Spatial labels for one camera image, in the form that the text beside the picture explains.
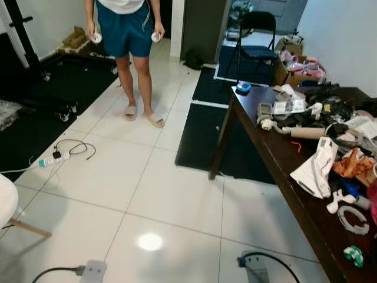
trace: teal shorts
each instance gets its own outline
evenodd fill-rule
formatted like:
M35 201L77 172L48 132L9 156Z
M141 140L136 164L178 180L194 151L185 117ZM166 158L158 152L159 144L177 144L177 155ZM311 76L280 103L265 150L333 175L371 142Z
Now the teal shorts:
M108 55L121 58L130 52L135 57L149 57L152 46L153 20L144 1L132 14L117 14L97 2L98 22Z

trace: electrical outlet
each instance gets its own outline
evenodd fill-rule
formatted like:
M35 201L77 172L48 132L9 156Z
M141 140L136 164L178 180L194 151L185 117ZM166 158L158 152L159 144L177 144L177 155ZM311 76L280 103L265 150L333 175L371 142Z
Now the electrical outlet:
M107 264L104 261L88 261L80 283L101 283L106 269Z
M65 153L62 154L61 157L56 158L56 159L54 157L50 157L50 158L46 158L46 159L41 159L38 164L39 164L40 167L47 167L47 166L50 166L50 165L53 165L53 164L57 164L57 163L66 161L70 157L71 157L70 153L69 152L65 152Z

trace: wooden table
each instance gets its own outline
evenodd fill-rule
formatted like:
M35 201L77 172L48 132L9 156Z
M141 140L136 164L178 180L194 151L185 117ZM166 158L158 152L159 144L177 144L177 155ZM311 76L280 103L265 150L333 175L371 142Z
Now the wooden table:
M290 136L279 134L274 130L264 131L256 124L258 104L273 104L276 94L268 87L253 87L245 96L238 95L232 90L232 99L221 128L209 179L214 179L218 172L227 139L235 119L238 118L282 192L330 281L377 282L377 275L372 270L376 270L377 266L369 257L377 229L370 214L363 212L371 227L367 235L360 236L348 232L342 226L337 214L331 215L326 210L326 205L332 199L314 198L289 176L314 154L318 141L299 140L302 150L298 153L297 146L291 144ZM341 88L338 95L345 101L356 98L356 105L370 99L357 88ZM343 256L343 249L351 245L356 245L362 250L365 259L363 268L357 268Z

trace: foot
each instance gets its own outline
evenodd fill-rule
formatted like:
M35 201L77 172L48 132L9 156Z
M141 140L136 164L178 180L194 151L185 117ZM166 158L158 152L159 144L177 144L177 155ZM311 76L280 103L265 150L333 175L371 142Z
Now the foot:
M157 128L162 128L165 125L164 119L162 119L159 115L155 114L153 111L144 112L145 116L147 117L148 121L151 122Z
M136 119L136 102L129 103L125 109L125 118L128 121L134 121Z

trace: green item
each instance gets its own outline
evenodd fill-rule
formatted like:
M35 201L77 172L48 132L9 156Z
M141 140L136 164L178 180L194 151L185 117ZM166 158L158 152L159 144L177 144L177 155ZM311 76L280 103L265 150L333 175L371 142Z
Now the green item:
M349 246L345 248L343 254L346 259L353 261L357 267L362 267L364 263L364 257L361 250L357 246Z

